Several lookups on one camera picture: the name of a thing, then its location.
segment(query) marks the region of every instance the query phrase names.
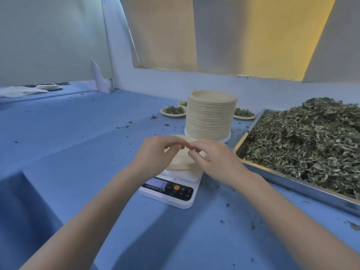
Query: hand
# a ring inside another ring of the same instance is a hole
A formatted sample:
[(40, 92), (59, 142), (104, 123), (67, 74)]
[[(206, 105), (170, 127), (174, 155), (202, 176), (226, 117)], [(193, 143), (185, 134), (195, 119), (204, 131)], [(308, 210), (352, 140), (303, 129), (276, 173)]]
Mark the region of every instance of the hand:
[[(189, 155), (212, 178), (224, 184), (234, 186), (241, 178), (248, 178), (251, 172), (241, 163), (224, 143), (211, 139), (201, 139), (189, 143)], [(207, 154), (206, 161), (200, 151)]]
[(147, 137), (127, 169), (144, 183), (165, 170), (179, 150), (186, 146), (189, 146), (186, 140), (174, 135)]

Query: scale control panel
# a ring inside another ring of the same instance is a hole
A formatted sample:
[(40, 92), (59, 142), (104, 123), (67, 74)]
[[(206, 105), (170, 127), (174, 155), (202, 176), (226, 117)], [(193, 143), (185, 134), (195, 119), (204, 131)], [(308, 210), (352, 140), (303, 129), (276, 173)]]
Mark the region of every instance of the scale control panel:
[(192, 187), (170, 182), (159, 177), (150, 179), (144, 183), (142, 187), (183, 201), (189, 201), (194, 193), (194, 189)]

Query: white round base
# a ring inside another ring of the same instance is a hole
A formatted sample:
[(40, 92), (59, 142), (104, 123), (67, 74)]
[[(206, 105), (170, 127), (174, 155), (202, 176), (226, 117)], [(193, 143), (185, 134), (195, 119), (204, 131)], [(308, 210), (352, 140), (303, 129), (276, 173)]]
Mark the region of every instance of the white round base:
[[(186, 132), (186, 128), (184, 129), (184, 134), (190, 136), (190, 135)], [(223, 140), (219, 140), (218, 142), (226, 143), (226, 142), (228, 142), (228, 141), (230, 140), (230, 137), (231, 137), (231, 132), (230, 132), (230, 134), (229, 134), (229, 136), (228, 136), (227, 138), (225, 138), (225, 139), (223, 139)]]

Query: white scale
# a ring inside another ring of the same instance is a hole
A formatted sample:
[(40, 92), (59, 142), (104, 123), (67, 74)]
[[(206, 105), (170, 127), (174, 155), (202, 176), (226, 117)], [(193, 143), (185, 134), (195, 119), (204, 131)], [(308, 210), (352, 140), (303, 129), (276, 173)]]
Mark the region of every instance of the white scale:
[(194, 203), (202, 175), (203, 171), (196, 164), (186, 170), (164, 170), (144, 183), (139, 191), (146, 197), (188, 209)]

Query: metal tray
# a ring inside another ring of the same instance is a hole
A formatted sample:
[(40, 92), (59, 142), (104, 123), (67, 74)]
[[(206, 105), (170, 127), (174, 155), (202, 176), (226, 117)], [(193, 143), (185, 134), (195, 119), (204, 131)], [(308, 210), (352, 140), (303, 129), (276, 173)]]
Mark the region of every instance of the metal tray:
[(290, 177), (281, 172), (251, 163), (244, 160), (246, 155), (246, 146), (249, 142), (249, 134), (256, 124), (261, 121), (262, 117), (270, 112), (276, 110), (264, 109), (257, 114), (255, 121), (249, 127), (248, 131), (244, 134), (238, 144), (235, 146), (233, 153), (244, 163), (244, 165), (252, 172), (261, 175), (266, 181), (282, 186), (288, 190), (297, 192), (311, 199), (317, 200), (321, 203), (327, 204), (331, 207), (348, 212), (352, 215), (360, 217), (360, 201), (338, 194), (334, 191), (316, 186), (314, 184), (304, 182), (300, 179)]

